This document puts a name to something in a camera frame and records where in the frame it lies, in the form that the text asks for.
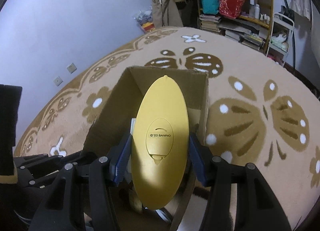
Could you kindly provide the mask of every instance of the red bag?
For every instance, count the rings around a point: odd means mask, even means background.
[[[220,0],[219,12],[223,16],[237,18],[244,2],[245,0]]]

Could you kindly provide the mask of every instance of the yellow oval object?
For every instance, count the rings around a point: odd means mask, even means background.
[[[189,122],[183,94],[168,76],[156,80],[133,130],[131,172],[143,206],[163,208],[177,192],[187,163]]]

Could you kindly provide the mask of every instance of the white bottle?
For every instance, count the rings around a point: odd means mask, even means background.
[[[254,13],[255,13],[254,0],[250,0],[249,17],[254,18]]]
[[[259,4],[256,4],[254,17],[259,19],[259,16],[260,16],[260,6],[259,6]]]

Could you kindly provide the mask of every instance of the white wall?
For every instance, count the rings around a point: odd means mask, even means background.
[[[8,0],[0,11],[0,84],[23,87],[17,141],[47,102],[92,63],[142,34],[151,0]],[[74,62],[72,75],[66,67]],[[53,79],[63,83],[56,87]]]
[[[274,12],[281,11],[284,0],[274,0]],[[296,69],[309,79],[314,86],[320,89],[320,68],[311,50],[310,32],[311,22],[298,14],[295,14],[295,40],[296,40]],[[287,62],[293,66],[292,45],[289,49]]]

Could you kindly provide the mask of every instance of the white metal rack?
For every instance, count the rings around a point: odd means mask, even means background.
[[[282,19],[286,19],[286,20],[290,21],[292,23],[292,25],[288,24],[287,22],[284,22],[283,20],[280,19],[280,17],[282,17]],[[279,48],[279,47],[277,47],[277,46],[275,46],[274,44],[271,43],[271,37],[273,35],[273,28],[274,28],[274,24],[275,23],[277,23],[277,24],[279,24],[279,25],[281,25],[281,26],[283,26],[283,27],[285,27],[287,29],[287,40],[286,40],[286,42],[288,43],[288,50],[287,51],[284,51],[281,48]],[[281,14],[281,13],[275,12],[273,14],[273,18],[272,18],[272,29],[271,29],[271,34],[270,34],[270,37],[269,37],[268,50],[266,52],[266,56],[268,56],[270,48],[275,50],[275,51],[277,51],[278,53],[283,55],[282,66],[284,66],[284,64],[285,64],[285,62],[287,60],[289,49],[290,49],[290,45],[291,45],[291,42],[292,42],[293,31],[294,31],[294,21],[292,19],[288,18],[287,16]]]

